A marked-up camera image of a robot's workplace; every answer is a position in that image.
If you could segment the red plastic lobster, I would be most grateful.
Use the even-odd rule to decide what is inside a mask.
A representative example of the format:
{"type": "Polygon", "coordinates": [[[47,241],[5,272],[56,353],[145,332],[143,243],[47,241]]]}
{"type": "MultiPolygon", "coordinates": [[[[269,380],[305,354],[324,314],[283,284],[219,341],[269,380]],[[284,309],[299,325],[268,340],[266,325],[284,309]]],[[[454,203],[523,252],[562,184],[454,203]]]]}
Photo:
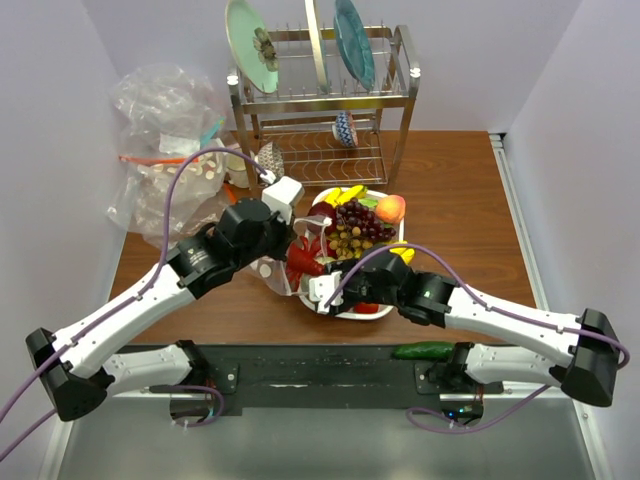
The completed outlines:
{"type": "Polygon", "coordinates": [[[321,237],[309,240],[297,237],[290,245],[285,262],[285,276],[293,293],[297,292],[302,277],[317,277],[324,274],[324,265],[317,261],[327,250],[327,242],[321,237]]]}

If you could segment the clear polka dot zip bag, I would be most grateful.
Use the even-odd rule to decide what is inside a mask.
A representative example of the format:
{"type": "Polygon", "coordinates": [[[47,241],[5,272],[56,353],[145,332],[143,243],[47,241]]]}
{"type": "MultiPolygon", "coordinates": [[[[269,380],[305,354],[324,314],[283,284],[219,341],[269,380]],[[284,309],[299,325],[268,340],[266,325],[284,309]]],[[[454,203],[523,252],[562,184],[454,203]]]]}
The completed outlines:
{"type": "MultiPolygon", "coordinates": [[[[305,236],[309,240],[313,240],[315,237],[321,237],[323,240],[327,242],[328,235],[324,233],[325,226],[321,226],[320,234],[315,235],[308,229],[308,226],[310,224],[319,225],[320,222],[313,220],[311,217],[303,217],[303,218],[293,220],[293,222],[290,224],[290,226],[292,227],[292,233],[293,233],[292,243],[299,236],[305,236]]],[[[323,260],[327,258],[328,258],[327,250],[322,256],[317,258],[317,261],[324,265],[324,274],[325,274],[325,264],[323,263],[323,260]]],[[[313,277],[304,275],[302,277],[301,284],[298,291],[293,293],[289,287],[289,283],[285,276],[285,262],[286,262],[286,257],[284,260],[274,260],[269,257],[261,257],[258,260],[254,260],[252,263],[250,263],[249,266],[245,268],[245,270],[248,274],[263,281],[273,292],[275,292],[278,295],[281,295],[281,296],[306,295],[308,293],[308,288],[304,286],[304,283],[305,281],[308,281],[313,277]]]]}

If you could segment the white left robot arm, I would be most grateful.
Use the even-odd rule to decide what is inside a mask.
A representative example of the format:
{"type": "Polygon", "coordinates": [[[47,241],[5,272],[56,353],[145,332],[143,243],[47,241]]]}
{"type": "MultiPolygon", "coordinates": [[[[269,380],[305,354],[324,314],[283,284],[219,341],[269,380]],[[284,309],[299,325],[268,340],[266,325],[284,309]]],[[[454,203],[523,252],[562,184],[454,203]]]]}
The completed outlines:
{"type": "Polygon", "coordinates": [[[210,366],[191,341],[132,355],[119,351],[254,261],[284,259],[293,240],[295,205],[243,198],[219,221],[178,242],[142,279],[93,314],[57,332],[40,328],[28,335],[32,362],[58,417],[79,419],[110,396],[147,386],[200,390],[210,366]]]}

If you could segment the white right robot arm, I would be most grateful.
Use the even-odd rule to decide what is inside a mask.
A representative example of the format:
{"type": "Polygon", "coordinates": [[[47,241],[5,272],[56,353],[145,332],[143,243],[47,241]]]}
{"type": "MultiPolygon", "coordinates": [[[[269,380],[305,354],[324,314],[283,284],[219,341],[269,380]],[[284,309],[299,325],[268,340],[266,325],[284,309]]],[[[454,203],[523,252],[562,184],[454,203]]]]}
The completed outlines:
{"type": "Polygon", "coordinates": [[[500,340],[498,346],[455,348],[445,379],[459,393],[477,384],[524,382],[609,407],[617,373],[630,360],[608,317],[598,310],[554,313],[507,301],[470,287],[452,268],[445,274],[415,270],[392,246],[376,247],[358,261],[331,263],[309,287],[321,314],[357,303],[380,304],[418,325],[500,340]]]}

